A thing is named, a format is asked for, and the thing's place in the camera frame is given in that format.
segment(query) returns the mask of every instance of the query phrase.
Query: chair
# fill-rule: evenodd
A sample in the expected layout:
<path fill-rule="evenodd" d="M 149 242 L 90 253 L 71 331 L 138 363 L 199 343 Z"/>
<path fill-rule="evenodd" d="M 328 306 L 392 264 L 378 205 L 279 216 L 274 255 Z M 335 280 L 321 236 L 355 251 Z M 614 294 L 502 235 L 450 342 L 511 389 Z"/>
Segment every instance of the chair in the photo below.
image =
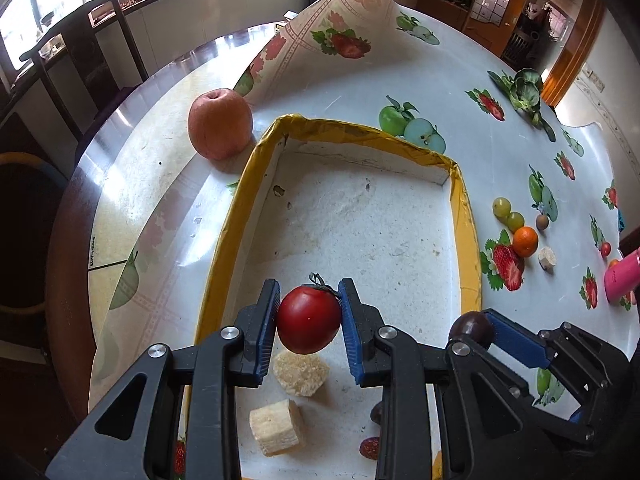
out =
<path fill-rule="evenodd" d="M 124 17 L 118 0 L 91 0 L 85 3 L 53 25 L 31 50 L 28 50 L 20 56 L 20 61 L 27 61 L 28 59 L 33 61 L 33 65 L 36 68 L 38 77 L 42 81 L 45 90 L 51 97 L 53 104 L 56 106 L 66 125 L 71 130 L 71 133 L 78 140 L 76 164 L 86 147 L 95 137 L 95 134 L 104 124 L 104 121 L 116 111 L 118 106 L 120 106 L 124 99 L 126 99 L 135 88 L 125 87 L 121 89 L 118 87 L 104 58 L 104 54 L 100 49 L 100 45 L 95 37 L 95 29 L 89 19 L 89 13 L 92 10 L 107 2 L 111 2 L 113 5 L 113 10 L 120 23 L 120 28 L 131 52 L 131 56 L 133 57 L 133 61 L 136 63 L 142 81 L 146 81 L 148 74 L 146 73 L 140 52 L 138 51 L 129 24 Z M 44 60 L 40 57 L 42 47 L 47 41 L 55 38 L 59 34 L 62 35 L 66 50 L 76 70 L 78 70 L 80 79 L 98 108 L 98 113 L 95 115 L 93 123 L 84 134 L 62 102 L 60 95 L 49 78 Z"/>

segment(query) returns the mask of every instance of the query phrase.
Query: pink bottle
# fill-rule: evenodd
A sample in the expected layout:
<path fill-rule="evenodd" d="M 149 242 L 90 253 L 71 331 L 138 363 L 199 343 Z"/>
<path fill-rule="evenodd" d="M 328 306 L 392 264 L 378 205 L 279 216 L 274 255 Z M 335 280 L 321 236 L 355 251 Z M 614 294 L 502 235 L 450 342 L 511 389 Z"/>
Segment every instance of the pink bottle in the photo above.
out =
<path fill-rule="evenodd" d="M 604 291 L 609 303 L 614 303 L 640 285 L 640 252 L 638 249 L 609 267 L 604 273 Z"/>

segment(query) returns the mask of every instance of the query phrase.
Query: green grape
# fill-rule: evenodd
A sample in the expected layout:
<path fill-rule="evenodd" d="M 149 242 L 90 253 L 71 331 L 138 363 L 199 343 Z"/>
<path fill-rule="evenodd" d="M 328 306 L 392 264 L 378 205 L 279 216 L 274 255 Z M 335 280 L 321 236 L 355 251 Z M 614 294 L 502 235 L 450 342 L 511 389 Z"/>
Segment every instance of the green grape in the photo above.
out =
<path fill-rule="evenodd" d="M 498 218 L 505 218 L 511 212 L 511 202 L 505 197 L 499 196 L 494 200 L 494 215 Z"/>
<path fill-rule="evenodd" d="M 524 227 L 524 216 L 516 211 L 512 211 L 509 216 L 507 216 L 506 224 L 509 231 L 514 233 L 521 227 Z"/>

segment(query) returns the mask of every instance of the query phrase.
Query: tangerine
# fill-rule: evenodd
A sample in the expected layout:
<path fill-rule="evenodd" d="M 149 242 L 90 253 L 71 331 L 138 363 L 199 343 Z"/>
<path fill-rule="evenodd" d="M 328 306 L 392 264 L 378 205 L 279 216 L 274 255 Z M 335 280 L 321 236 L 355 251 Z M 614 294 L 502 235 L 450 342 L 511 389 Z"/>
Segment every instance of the tangerine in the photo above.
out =
<path fill-rule="evenodd" d="M 538 234 L 531 227 L 521 227 L 514 232 L 511 246 L 518 256 L 529 258 L 538 248 Z"/>

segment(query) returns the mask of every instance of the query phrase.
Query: metal screw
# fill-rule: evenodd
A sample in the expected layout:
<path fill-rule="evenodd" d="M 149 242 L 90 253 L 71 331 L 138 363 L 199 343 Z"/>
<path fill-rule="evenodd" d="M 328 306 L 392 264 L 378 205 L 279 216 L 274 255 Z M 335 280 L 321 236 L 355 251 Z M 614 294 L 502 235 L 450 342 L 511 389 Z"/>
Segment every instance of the metal screw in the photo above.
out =
<path fill-rule="evenodd" d="M 398 330 L 393 328 L 392 326 L 383 326 L 378 330 L 378 335 L 382 339 L 393 339 L 398 335 Z"/>
<path fill-rule="evenodd" d="M 151 345 L 146 353 L 149 354 L 149 357 L 162 357 L 164 354 L 166 354 L 166 346 L 160 343 Z"/>
<path fill-rule="evenodd" d="M 457 343 L 453 343 L 451 346 L 451 351 L 455 355 L 459 355 L 460 357 L 464 357 L 465 355 L 469 355 L 471 352 L 471 348 L 468 345 L 461 343 L 458 341 Z"/>
<path fill-rule="evenodd" d="M 220 331 L 220 336 L 222 339 L 235 339 L 240 335 L 240 330 L 238 330 L 235 326 L 225 326 Z"/>

